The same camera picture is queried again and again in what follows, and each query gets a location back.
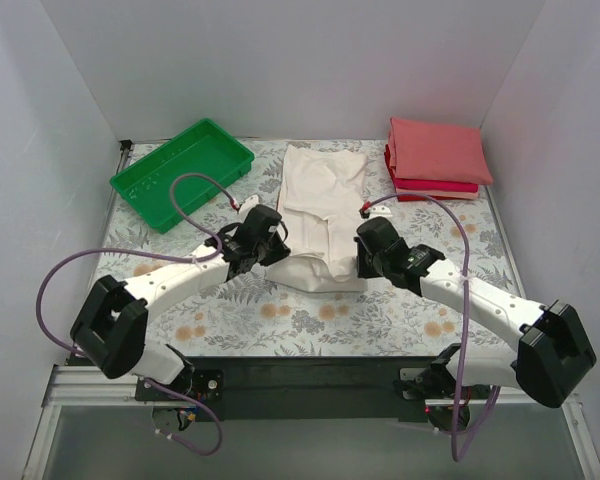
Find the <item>white t-shirt red print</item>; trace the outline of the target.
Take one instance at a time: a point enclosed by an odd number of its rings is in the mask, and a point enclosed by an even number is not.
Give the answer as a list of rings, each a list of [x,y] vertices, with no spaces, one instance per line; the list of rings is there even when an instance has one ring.
[[[267,280],[308,293],[367,289],[354,241],[366,166],[363,153],[287,148],[277,210],[291,253],[266,269]]]

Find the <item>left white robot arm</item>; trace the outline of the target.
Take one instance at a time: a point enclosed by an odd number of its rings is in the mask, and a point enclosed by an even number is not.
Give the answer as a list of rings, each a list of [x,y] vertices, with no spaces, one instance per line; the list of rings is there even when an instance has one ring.
[[[122,281],[101,277],[71,328],[71,339],[107,378],[148,377],[168,398],[185,398],[194,389],[195,367],[176,348],[148,340],[148,325],[203,290],[288,257],[290,249],[278,232],[285,229],[277,211],[257,204],[197,247],[185,263]]]

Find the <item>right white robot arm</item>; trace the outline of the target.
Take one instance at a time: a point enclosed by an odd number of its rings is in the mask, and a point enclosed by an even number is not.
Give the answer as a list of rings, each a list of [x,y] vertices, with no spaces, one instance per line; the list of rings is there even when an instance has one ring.
[[[444,349],[422,372],[404,381],[412,395],[451,398],[475,386],[523,391],[537,403],[558,408],[597,362],[576,309],[507,293],[479,278],[462,275],[441,252],[407,245],[393,224],[376,217],[362,223],[355,241],[358,273],[437,302],[486,328],[504,341],[503,354]]]

